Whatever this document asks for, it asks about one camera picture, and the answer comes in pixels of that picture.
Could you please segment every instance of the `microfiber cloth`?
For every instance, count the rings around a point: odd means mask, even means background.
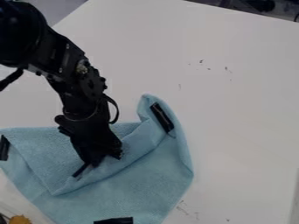
[[[174,124],[166,133],[150,106],[157,102]],[[11,143],[0,167],[18,190],[59,224],[92,224],[133,217],[135,224],[162,223],[193,179],[184,132],[171,109],[144,95],[140,122],[111,126],[122,140],[122,160],[105,157],[97,168],[83,165],[67,136],[57,128],[2,129]]]

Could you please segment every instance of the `black tag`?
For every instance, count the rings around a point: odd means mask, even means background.
[[[165,114],[165,112],[162,110],[160,105],[155,102],[153,105],[150,106],[151,111],[156,116],[156,119],[160,122],[163,129],[166,131],[166,133],[170,132],[174,129],[174,125],[170,118]]]
[[[8,160],[8,152],[10,149],[10,142],[5,136],[1,136],[0,140],[0,161]]]
[[[110,220],[98,220],[94,224],[133,224],[133,217]]]

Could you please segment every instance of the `white tabletop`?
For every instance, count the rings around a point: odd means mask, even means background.
[[[143,93],[177,114],[195,179],[164,223],[289,223],[299,166],[298,24],[178,0],[90,0],[55,30],[108,79],[121,121],[137,120]],[[1,127],[53,125],[61,110],[33,74],[0,102]]]

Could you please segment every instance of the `yellow object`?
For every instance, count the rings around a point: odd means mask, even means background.
[[[23,215],[20,215],[20,216],[13,216],[10,219],[10,224],[31,224],[31,222]]]

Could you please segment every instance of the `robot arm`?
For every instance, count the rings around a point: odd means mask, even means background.
[[[122,143],[109,128],[108,103],[117,105],[103,93],[105,78],[78,46],[49,27],[29,3],[0,0],[0,64],[17,68],[3,88],[26,69],[44,76],[59,94],[63,115],[56,116],[55,122],[85,163],[74,176],[88,165],[98,166],[106,155],[121,158]],[[112,123],[117,118],[118,108]]]

